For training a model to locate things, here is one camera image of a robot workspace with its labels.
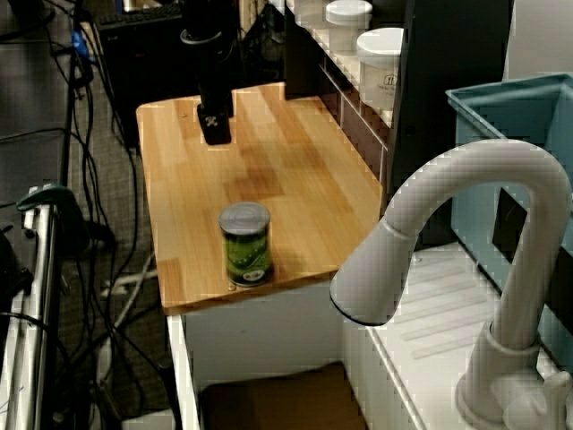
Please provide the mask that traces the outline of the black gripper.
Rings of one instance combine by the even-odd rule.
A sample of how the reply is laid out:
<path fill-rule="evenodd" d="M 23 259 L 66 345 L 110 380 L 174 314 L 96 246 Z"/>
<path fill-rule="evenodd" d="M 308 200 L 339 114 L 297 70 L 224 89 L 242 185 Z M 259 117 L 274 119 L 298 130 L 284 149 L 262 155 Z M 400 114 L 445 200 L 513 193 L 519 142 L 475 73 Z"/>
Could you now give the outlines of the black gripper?
<path fill-rule="evenodd" d="M 229 144 L 232 141 L 229 118 L 235 116 L 226 61 L 232 53 L 232 43 L 222 34 L 203 40 L 199 47 L 198 83 L 201 104 L 197 114 L 201 131 L 208 145 Z"/>

